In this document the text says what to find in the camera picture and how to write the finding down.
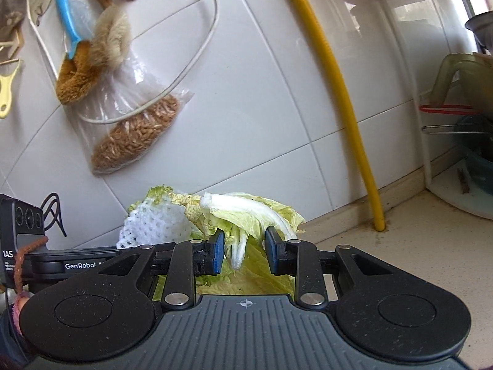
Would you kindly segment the red handled utensil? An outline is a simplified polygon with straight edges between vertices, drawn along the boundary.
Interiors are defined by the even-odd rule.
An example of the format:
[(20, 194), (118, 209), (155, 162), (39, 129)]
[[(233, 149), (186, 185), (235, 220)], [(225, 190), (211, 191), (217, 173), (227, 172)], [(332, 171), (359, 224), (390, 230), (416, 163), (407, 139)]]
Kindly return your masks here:
[(480, 112), (469, 105), (443, 105), (432, 107), (431, 105), (420, 105), (419, 111), (427, 114), (447, 115), (478, 115)]

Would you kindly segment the white foam fruit net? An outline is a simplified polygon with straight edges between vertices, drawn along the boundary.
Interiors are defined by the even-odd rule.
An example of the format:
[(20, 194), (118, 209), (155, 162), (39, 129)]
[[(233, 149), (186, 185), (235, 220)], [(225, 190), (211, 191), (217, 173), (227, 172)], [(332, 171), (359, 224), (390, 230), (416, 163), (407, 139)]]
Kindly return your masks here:
[(190, 239), (192, 223), (185, 217), (185, 209), (167, 199), (158, 203), (151, 198), (129, 208), (116, 242), (118, 249), (139, 245), (159, 245)]

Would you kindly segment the steel bowl with bag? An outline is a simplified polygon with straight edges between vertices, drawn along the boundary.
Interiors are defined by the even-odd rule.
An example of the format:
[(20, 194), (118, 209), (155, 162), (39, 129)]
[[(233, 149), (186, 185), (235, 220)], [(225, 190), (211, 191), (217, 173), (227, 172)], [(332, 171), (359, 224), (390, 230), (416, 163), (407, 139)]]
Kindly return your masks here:
[(465, 27), (472, 31), (481, 47), (492, 53), (493, 47), (493, 12), (488, 11), (469, 19)]

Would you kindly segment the napa cabbage leaves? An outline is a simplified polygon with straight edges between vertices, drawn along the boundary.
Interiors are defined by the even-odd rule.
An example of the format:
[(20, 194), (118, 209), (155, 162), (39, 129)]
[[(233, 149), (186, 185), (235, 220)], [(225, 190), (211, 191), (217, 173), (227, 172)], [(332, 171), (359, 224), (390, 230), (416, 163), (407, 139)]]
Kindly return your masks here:
[(155, 203), (167, 199), (182, 206), (185, 217), (192, 223), (193, 231), (189, 240), (206, 241), (218, 229), (224, 232), (225, 258), (222, 271), (216, 276), (196, 277), (197, 294), (294, 293), (295, 281), (292, 276), (271, 274), (264, 248), (265, 231), (270, 225), (275, 227), (284, 241), (297, 238), (298, 227), (305, 219), (291, 206), (244, 192), (191, 195), (174, 191), (167, 185), (150, 188), (145, 198), (151, 198)]

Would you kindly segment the white dish rack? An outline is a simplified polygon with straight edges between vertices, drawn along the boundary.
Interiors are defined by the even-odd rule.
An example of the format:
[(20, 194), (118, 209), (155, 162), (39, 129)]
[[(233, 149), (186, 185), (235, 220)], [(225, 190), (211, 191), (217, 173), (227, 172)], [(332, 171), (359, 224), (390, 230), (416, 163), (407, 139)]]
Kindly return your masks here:
[(424, 161), (425, 187), (457, 209), (492, 217), (492, 194), (470, 169), (458, 141), (480, 136), (462, 125), (463, 117), (480, 121), (492, 97), (492, 81), (481, 64), (492, 65), (467, 20), (475, 16), (471, 0), (378, 0), (398, 45), (410, 82)]

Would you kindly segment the teal plastic basin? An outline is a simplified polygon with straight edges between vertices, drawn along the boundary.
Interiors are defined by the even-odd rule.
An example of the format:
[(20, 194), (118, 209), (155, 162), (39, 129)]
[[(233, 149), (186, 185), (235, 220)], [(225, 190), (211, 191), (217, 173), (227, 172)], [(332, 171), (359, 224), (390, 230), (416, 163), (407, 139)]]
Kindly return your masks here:
[(492, 120), (482, 115), (462, 117), (454, 127), (454, 139), (472, 181), (492, 194)]

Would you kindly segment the wooden handled brush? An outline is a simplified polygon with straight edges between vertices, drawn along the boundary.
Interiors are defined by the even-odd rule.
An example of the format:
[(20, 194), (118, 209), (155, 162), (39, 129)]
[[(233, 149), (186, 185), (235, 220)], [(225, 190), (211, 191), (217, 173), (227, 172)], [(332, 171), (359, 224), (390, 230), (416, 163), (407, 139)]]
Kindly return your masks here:
[(131, 29), (125, 11), (113, 0), (97, 0), (103, 8), (98, 17), (89, 49), (93, 66), (116, 69), (127, 58)]

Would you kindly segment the steel pot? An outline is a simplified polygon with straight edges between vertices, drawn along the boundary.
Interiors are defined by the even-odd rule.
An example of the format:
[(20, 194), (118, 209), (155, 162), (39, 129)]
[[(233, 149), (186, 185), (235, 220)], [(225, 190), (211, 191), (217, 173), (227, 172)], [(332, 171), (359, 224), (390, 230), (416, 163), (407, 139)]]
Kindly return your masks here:
[(423, 134), (427, 135), (471, 134), (492, 136), (491, 128), (476, 123), (473, 123), (472, 125), (424, 125), (420, 130)]

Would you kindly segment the bag of grain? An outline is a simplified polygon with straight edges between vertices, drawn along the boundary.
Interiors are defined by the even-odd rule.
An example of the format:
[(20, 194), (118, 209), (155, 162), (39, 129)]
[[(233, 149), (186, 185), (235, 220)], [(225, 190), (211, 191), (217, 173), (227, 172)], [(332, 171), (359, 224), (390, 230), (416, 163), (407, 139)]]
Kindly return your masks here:
[(169, 130), (194, 94), (176, 88), (146, 106), (164, 88), (135, 54), (65, 114), (74, 126), (88, 167), (95, 175), (114, 173), (139, 160)]

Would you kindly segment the olive green colander bowl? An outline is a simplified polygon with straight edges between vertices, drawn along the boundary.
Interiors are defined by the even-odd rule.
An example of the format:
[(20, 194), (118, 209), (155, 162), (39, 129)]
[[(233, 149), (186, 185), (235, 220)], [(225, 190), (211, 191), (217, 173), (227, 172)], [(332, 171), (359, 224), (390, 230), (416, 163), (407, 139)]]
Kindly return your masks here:
[(478, 53), (447, 55), (430, 93), (432, 107), (444, 105), (455, 77), (458, 77), (466, 102), (481, 113), (492, 116), (492, 56)]

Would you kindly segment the blue handled brush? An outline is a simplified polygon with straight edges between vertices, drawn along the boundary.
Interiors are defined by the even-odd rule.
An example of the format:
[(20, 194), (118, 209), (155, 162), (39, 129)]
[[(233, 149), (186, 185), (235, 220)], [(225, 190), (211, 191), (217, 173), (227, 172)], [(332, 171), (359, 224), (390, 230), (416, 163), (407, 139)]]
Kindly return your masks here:
[(82, 39), (76, 30), (68, 0), (55, 0), (55, 2), (69, 41), (55, 91), (61, 105), (71, 105), (85, 98), (97, 85), (101, 68), (89, 62), (91, 42)]

